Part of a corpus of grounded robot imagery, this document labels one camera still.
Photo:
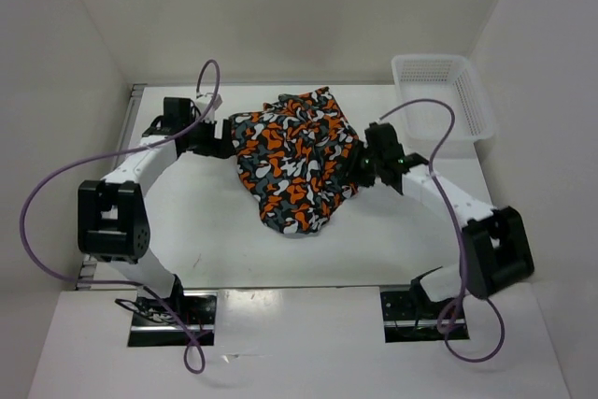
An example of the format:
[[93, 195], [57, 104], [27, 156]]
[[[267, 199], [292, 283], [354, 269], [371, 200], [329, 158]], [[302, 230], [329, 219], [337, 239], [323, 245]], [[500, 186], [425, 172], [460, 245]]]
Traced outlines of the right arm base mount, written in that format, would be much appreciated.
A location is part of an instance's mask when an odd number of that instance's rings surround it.
[[386, 343], [442, 341], [438, 315], [450, 300], [417, 306], [408, 290], [381, 290], [381, 313]]

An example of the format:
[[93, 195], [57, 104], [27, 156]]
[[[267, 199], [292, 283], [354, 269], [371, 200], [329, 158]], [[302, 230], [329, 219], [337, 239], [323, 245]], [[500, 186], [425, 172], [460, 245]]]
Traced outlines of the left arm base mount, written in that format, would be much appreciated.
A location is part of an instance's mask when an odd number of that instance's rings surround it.
[[[190, 342], [172, 315], [156, 300], [117, 298], [115, 304], [132, 313], [128, 337], [130, 348], [184, 347]], [[179, 306], [172, 308], [201, 346], [214, 345], [216, 294], [184, 295]]]

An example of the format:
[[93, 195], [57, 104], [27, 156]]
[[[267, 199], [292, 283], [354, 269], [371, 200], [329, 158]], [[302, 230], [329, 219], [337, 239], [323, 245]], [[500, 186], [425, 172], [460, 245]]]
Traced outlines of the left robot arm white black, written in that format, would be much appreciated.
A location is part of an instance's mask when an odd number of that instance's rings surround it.
[[177, 275], [150, 248], [145, 196], [164, 171], [185, 152], [226, 159], [232, 141], [217, 137], [217, 93], [195, 99], [166, 97], [163, 112], [143, 133], [138, 150], [100, 180], [78, 188], [78, 248], [110, 265], [138, 290], [137, 314], [155, 314], [173, 324], [185, 316], [187, 302]]

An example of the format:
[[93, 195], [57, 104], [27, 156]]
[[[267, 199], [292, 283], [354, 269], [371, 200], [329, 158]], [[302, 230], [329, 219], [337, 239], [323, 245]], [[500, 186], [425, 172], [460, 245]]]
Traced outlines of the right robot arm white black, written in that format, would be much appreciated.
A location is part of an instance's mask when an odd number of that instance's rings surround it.
[[486, 300], [534, 273], [522, 216], [477, 200], [430, 170], [418, 153], [406, 154], [393, 126], [372, 122], [365, 141], [351, 153], [348, 180], [371, 187], [377, 180], [450, 221], [457, 231], [460, 261], [428, 271], [411, 281], [409, 304], [421, 318], [430, 318], [443, 301], [461, 292]]

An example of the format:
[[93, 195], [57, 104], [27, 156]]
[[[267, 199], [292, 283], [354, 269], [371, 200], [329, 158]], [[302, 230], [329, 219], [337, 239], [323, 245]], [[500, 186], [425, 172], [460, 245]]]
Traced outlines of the orange camouflage shorts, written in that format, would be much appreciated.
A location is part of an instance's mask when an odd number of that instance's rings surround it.
[[284, 93], [229, 121], [239, 180], [268, 228], [314, 235], [357, 193], [346, 171], [360, 139], [329, 87]]

